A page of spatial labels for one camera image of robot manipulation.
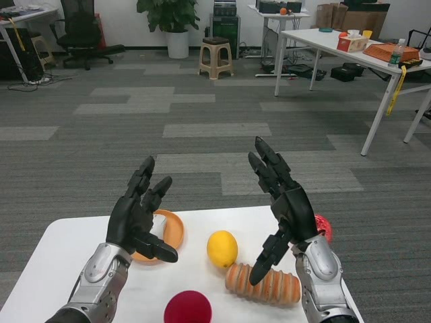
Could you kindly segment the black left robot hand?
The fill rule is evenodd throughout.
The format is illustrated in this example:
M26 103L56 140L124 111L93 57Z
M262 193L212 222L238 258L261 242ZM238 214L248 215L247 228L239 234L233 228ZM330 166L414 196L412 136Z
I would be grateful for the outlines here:
M148 259L174 263L178 261L177 251L150 232L154 212L172 185L172 178L167 176L150 188L154 167L155 160L149 156L134 171L124 195L118 199L110 215L106 242L129 254L138 252Z

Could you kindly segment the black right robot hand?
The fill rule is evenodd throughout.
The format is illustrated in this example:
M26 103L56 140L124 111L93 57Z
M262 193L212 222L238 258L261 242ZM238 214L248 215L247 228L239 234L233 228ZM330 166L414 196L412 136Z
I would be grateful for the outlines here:
M255 148L258 154L249 152L248 162L262 191L271 195L271 211L278 231L265 240L253 266L249 277L253 286L265 278L273 265L279 264L289 243L295 245L318 234L310 201L303 187L292 179L285 159L259 136L255 137Z

